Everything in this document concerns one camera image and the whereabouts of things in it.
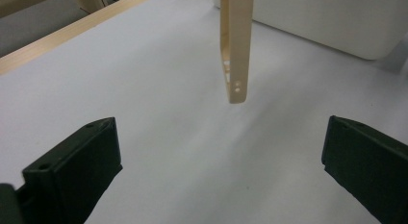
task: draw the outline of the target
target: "wooden leg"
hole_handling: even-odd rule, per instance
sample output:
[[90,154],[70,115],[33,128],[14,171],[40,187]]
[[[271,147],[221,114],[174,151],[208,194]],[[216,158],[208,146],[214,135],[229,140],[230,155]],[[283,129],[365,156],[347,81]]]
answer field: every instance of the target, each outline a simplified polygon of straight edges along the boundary
[[108,6],[106,0],[77,0],[77,3],[81,9],[88,13],[96,12]]
[[246,99],[253,0],[221,0],[220,46],[229,102]]

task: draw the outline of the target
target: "white bin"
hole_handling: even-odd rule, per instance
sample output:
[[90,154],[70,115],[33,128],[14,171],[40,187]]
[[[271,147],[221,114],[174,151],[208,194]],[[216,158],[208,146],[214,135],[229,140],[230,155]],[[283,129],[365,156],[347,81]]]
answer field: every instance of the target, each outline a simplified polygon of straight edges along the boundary
[[[219,7],[219,0],[214,0]],[[408,32],[408,0],[255,0],[253,18],[368,60]]]

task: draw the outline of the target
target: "white table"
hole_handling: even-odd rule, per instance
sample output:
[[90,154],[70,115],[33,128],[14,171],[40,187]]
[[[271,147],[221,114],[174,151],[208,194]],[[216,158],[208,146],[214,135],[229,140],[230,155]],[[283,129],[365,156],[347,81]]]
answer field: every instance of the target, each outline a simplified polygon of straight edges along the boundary
[[323,170],[330,115],[408,143],[408,38],[362,61],[255,23],[227,102],[212,0],[149,0],[0,76],[0,182],[115,116],[123,171],[87,223],[378,223]]

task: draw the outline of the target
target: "white plastic box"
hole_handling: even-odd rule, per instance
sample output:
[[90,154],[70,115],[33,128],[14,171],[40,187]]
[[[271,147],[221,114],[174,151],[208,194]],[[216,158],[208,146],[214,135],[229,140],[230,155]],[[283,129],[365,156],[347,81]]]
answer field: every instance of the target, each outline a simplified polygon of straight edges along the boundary
[[408,0],[255,0],[253,19],[376,60],[408,32]]

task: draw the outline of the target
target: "wooden stick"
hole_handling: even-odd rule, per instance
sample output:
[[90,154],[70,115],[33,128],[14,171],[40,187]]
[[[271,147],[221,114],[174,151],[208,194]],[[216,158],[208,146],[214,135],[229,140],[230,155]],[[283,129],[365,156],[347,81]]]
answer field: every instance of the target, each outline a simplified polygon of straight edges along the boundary
[[66,27],[63,27],[51,35],[43,37],[4,56],[3,58],[0,58],[0,75],[34,60],[103,21],[145,1],[146,0],[120,0],[98,12],[90,14]]
[[221,0],[220,46],[229,102],[247,93],[253,0]]

